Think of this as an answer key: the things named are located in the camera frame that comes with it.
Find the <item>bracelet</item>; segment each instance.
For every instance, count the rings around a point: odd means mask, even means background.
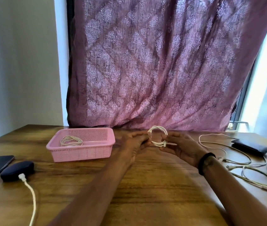
[[[203,165],[204,165],[204,162],[205,160],[209,157],[209,156],[214,156],[216,158],[216,156],[212,153],[212,152],[209,152],[207,154],[205,154],[200,160],[199,160],[199,163],[198,163],[198,173],[200,175],[204,175],[204,172],[203,172]]]

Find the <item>purple curtain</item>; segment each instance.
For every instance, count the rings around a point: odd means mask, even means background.
[[[75,0],[72,126],[222,131],[267,0]]]

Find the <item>hand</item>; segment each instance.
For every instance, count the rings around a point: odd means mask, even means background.
[[[147,131],[132,132],[122,137],[121,152],[131,157],[131,164],[134,163],[139,150],[151,146],[150,135]]]
[[[208,151],[204,149],[198,142],[193,140],[188,134],[181,134],[178,132],[169,132],[166,136],[162,134],[163,140],[169,143],[175,143],[177,145],[167,144],[165,149],[160,147],[162,152],[168,152],[170,154],[176,155],[180,159],[186,161],[193,167],[198,167],[199,160]]]

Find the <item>basket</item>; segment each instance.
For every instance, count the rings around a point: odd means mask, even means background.
[[[82,139],[80,146],[60,146],[60,140],[65,136],[75,136]],[[54,162],[78,161],[88,159],[108,158],[115,143],[111,128],[68,128],[59,130],[47,144]]]

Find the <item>person's left hand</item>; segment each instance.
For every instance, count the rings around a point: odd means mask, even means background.
[[[139,150],[151,146],[150,135],[147,131],[132,132],[122,137],[121,152],[131,157],[131,164],[134,163]]]

